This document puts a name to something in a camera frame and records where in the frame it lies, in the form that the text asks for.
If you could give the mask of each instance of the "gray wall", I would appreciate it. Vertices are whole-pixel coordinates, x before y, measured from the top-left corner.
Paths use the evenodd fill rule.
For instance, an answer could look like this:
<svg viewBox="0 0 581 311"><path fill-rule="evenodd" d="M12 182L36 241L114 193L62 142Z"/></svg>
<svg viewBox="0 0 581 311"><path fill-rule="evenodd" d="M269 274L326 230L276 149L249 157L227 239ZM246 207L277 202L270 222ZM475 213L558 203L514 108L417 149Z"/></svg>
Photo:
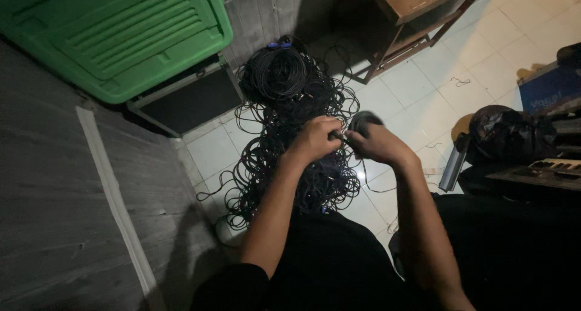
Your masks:
<svg viewBox="0 0 581 311"><path fill-rule="evenodd" d="M136 310L143 292L76 106L95 106L0 41L0 309ZM166 137L95 106L121 195L169 310L225 263Z"/></svg>
<svg viewBox="0 0 581 311"><path fill-rule="evenodd" d="M234 39L222 53L233 69L282 35L310 41L330 31L333 0L224 1Z"/></svg>

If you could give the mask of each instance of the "black shirt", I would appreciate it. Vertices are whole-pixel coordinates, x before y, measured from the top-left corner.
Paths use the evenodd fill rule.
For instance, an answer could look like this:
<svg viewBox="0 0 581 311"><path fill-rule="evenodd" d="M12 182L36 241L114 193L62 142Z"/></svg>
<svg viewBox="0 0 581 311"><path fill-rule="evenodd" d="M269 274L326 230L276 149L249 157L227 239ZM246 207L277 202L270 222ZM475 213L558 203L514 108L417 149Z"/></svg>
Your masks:
<svg viewBox="0 0 581 311"><path fill-rule="evenodd" d="M341 214L293 217L269 281L254 264L228 266L207 280L192 307L216 310L418 310L421 294L393 270L366 227Z"/></svg>

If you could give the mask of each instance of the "forearm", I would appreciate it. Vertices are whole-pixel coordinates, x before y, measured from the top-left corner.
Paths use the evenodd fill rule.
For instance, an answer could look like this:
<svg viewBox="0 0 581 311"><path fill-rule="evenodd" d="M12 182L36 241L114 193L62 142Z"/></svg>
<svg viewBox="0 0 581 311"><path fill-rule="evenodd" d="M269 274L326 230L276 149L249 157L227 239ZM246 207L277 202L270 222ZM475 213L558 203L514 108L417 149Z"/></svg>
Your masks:
<svg viewBox="0 0 581 311"><path fill-rule="evenodd" d="M426 290L437 294L445 308L472 309L460 271L417 159L396 167L397 208L406 270Z"/></svg>
<svg viewBox="0 0 581 311"><path fill-rule="evenodd" d="M242 246L241 262L260 266L269 278L277 268L287 241L294 194L305 166L293 155L281 157Z"/></svg>

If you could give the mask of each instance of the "left hand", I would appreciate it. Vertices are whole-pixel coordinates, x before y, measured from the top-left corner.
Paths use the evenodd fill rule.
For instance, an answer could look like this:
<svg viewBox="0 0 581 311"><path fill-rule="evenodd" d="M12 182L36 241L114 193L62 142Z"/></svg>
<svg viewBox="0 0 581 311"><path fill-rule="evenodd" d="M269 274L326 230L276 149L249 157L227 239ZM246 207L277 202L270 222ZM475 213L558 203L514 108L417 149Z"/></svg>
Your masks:
<svg viewBox="0 0 581 311"><path fill-rule="evenodd" d="M334 138L329 141L328 138L330 132L341 132L341 128L341 121L336 118L321 115L311 119L285 154L306 167L341 147L340 139Z"/></svg>

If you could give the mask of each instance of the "right hand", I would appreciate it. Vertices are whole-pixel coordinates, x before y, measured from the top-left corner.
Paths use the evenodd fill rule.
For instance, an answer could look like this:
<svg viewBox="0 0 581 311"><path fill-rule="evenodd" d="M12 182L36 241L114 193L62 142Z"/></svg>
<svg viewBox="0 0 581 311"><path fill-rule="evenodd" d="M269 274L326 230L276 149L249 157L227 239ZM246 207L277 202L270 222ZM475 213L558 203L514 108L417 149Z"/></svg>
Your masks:
<svg viewBox="0 0 581 311"><path fill-rule="evenodd" d="M383 125L367 124L369 138L355 131L346 131L356 156L368 158L392 167L417 166L419 158L399 137Z"/></svg>

